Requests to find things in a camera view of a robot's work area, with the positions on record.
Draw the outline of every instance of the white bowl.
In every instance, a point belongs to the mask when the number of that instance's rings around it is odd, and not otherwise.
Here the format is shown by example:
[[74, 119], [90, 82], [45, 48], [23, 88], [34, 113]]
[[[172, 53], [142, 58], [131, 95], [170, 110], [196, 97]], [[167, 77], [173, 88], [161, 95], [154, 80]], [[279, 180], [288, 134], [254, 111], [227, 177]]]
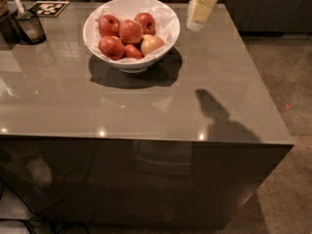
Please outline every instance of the white bowl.
[[[114, 15], [120, 22], [133, 20], [140, 12], [150, 13], [156, 21], [156, 35], [162, 38], [165, 45], [142, 59], [122, 58], [112, 60], [99, 49], [101, 38], [98, 32], [98, 20], [104, 14]], [[141, 72], [159, 60], [175, 44], [180, 25], [176, 13], [166, 4], [158, 0], [112, 0], [95, 9], [87, 18], [83, 37], [86, 46], [98, 58], [125, 72]]]

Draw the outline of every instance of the table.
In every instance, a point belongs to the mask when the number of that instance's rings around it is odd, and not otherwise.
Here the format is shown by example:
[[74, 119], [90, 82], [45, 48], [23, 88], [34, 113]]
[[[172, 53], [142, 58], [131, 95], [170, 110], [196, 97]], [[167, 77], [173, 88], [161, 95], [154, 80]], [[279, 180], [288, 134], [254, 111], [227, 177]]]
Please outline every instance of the table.
[[231, 17], [215, 5], [195, 33], [187, 5], [171, 4], [175, 46], [133, 75], [84, 46], [99, 5], [41, 18], [39, 45], [2, 34], [1, 138], [35, 139], [54, 181], [39, 193], [0, 175], [36, 213], [55, 204], [44, 214], [57, 221], [224, 227], [293, 147]]

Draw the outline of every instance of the countertop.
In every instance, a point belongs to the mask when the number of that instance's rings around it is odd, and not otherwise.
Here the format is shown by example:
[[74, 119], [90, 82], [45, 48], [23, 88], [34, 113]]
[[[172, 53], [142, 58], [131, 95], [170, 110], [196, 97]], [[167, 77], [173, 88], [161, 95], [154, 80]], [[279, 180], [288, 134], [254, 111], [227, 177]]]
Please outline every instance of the countertop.
[[30, 137], [104, 137], [293, 144], [223, 5], [205, 28], [185, 26], [147, 71], [124, 73], [96, 58], [82, 30], [100, 3], [70, 3], [40, 18], [47, 40], [9, 45], [0, 34], [0, 132]]

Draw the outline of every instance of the red apple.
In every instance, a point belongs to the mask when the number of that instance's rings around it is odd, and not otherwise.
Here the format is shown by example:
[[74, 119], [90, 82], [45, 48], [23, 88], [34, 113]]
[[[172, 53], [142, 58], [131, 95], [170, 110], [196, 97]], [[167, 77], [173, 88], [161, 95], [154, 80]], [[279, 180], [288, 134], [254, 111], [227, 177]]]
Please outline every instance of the red apple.
[[160, 37], [144, 34], [140, 49], [144, 56], [146, 56], [147, 54], [159, 49], [163, 45], [165, 45], [165, 42]]
[[112, 60], [120, 59], [125, 54], [125, 46], [116, 36], [103, 36], [98, 42], [98, 48]]
[[119, 28], [120, 39], [125, 44], [137, 44], [143, 36], [142, 25], [135, 20], [124, 20]]
[[115, 16], [104, 15], [98, 21], [98, 31], [101, 36], [119, 36], [120, 22]]
[[156, 23], [155, 19], [149, 13], [139, 13], [135, 17], [135, 21], [138, 21], [143, 27], [143, 34], [156, 34]]
[[132, 44], [127, 44], [125, 47], [125, 51], [126, 51], [126, 58], [130, 58], [130, 59], [144, 58], [143, 53]]

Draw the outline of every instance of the floor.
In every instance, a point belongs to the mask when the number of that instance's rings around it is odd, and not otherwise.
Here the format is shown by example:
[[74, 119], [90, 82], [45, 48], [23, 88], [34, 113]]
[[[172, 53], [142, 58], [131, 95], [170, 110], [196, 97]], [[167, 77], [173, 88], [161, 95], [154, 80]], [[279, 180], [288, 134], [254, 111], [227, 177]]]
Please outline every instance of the floor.
[[[243, 37], [254, 64], [275, 101], [294, 148], [265, 180], [243, 209], [214, 234], [312, 234], [312, 38], [308, 35]], [[9, 191], [0, 215], [26, 216], [26, 208]], [[116, 226], [70, 226], [61, 234], [211, 234], [206, 229], [168, 230]], [[45, 225], [37, 234], [49, 234]], [[0, 222], [1, 234], [26, 234], [20, 222]]]

